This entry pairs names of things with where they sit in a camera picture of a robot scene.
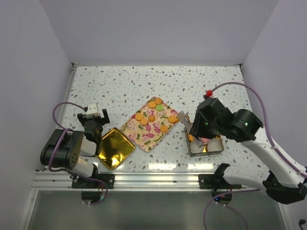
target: yellow tray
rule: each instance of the yellow tray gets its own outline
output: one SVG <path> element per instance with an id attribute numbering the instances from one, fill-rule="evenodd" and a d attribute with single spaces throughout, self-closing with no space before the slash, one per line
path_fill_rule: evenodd
<path id="1" fill-rule="evenodd" d="M 135 149 L 134 144 L 117 128 L 107 132 L 101 140 L 98 158 L 110 170 L 115 169 Z"/>

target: floral cutting board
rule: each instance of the floral cutting board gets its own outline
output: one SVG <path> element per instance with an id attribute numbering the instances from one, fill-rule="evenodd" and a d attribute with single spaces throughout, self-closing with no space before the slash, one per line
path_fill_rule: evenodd
<path id="1" fill-rule="evenodd" d="M 169 130 L 176 124 L 168 121 L 168 116 L 178 115 L 178 112 L 170 106 L 162 102 L 163 110 L 157 111 L 155 108 L 148 107 L 150 101 L 154 101 L 155 97 L 150 99 L 140 110 L 136 113 L 142 113 L 144 118 L 148 119 L 150 115 L 155 116 L 155 121 L 148 122 L 147 125 L 142 126 L 140 121 L 135 119 L 136 113 L 120 128 L 134 143 L 136 143 L 145 152 L 151 151 L 157 143 L 169 132 Z M 163 133 L 160 130 L 162 125 L 168 127 L 168 131 Z"/>

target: white speckled surface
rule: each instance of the white speckled surface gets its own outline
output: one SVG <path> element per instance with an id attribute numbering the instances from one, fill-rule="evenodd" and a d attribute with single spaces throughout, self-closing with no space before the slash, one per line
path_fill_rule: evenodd
<path id="1" fill-rule="evenodd" d="M 98 103 L 100 110 L 106 108 L 111 123 L 104 126 L 105 134 L 113 127 L 120 128 L 153 96 L 161 97 L 177 111 L 189 112 L 193 120 L 205 90 L 227 81 L 243 81 L 239 67 L 78 67 L 69 101 L 82 106 Z M 224 86 L 214 95 L 231 111 L 251 109 L 246 89 L 241 86 Z M 76 116 L 80 112 L 79 108 L 67 106 L 63 125 L 83 130 Z M 254 154 L 235 141 L 224 139 L 224 146 L 219 156 L 191 158 L 183 125 L 178 123 L 151 152 L 136 147 L 115 171 L 214 172 L 220 163 L 259 177 L 268 171 Z M 98 169 L 108 171 L 100 162 Z"/>

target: white wall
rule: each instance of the white wall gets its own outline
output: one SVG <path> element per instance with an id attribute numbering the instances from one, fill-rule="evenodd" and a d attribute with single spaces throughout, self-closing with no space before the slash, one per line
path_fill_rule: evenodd
<path id="1" fill-rule="evenodd" d="M 264 100 L 273 137 L 295 160 L 307 166 L 306 0 L 279 1 L 244 62 L 243 77 Z M 254 97 L 251 103 L 260 113 Z M 307 200 L 289 208 L 299 229 L 299 219 L 307 219 Z"/>
<path id="2" fill-rule="evenodd" d="M 0 223 L 19 226 L 40 151 L 55 125 L 70 62 L 38 0 L 0 7 Z"/>
<path id="3" fill-rule="evenodd" d="M 40 0 L 72 62 L 243 63 L 278 0 Z"/>

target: gray floor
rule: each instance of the gray floor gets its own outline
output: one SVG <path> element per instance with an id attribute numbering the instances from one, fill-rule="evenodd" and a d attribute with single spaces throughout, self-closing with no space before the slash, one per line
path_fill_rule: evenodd
<path id="1" fill-rule="evenodd" d="M 208 192 L 111 192 L 96 206 L 82 205 L 81 192 L 39 192 L 30 230 L 204 229 Z M 277 203 L 262 192 L 237 194 L 230 203 L 249 230 L 284 230 Z M 208 209 L 210 230 L 244 230 L 241 218 L 220 205 Z"/>

